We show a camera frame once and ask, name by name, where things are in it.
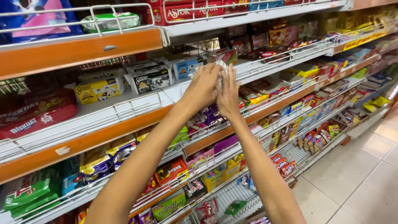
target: black and white gabin box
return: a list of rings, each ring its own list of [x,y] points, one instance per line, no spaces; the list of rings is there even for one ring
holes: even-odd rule
[[[171,69],[166,65],[124,75],[135,94],[144,94],[173,84]]]

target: left hand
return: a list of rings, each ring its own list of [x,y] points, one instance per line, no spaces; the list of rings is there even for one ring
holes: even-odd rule
[[[217,96],[217,77],[222,70],[212,63],[200,66],[180,101],[192,109],[193,114],[215,101]]]

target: red astor box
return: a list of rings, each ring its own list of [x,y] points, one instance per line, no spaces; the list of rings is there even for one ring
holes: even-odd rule
[[[178,12],[180,9],[192,9],[192,4],[180,4],[180,5],[168,5],[166,6],[166,17],[167,21],[183,21],[183,20],[191,20],[193,19],[193,11],[186,12]],[[208,2],[208,7],[221,6],[221,1],[211,1]],[[205,2],[195,3],[195,8],[203,8],[206,7]],[[168,23],[165,20],[164,9],[162,6],[156,7],[152,9],[153,17],[155,20],[155,25],[157,26],[169,26],[178,23]],[[209,9],[208,16],[220,16],[223,14],[222,8],[214,8]],[[204,18],[206,17],[206,10],[196,10],[195,18]],[[148,11],[148,23],[151,24],[151,16]]]

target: hand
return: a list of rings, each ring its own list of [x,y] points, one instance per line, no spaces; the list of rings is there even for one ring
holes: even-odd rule
[[[193,114],[215,101],[216,86],[219,86],[217,78],[221,69],[220,65],[214,66],[212,63],[198,68],[198,72],[180,100],[192,109]]]
[[[229,64],[229,76],[224,71],[222,75],[222,90],[217,87],[217,106],[219,107],[221,115],[231,120],[235,117],[240,117],[239,111],[239,86],[240,82],[236,83],[236,69],[232,64]]]

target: right hand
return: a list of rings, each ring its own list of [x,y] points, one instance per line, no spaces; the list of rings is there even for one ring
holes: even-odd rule
[[[222,116],[231,120],[235,117],[240,117],[239,111],[239,86],[240,82],[236,83],[236,69],[232,63],[229,64],[229,75],[224,71],[222,75],[222,90],[217,86],[217,106]]]

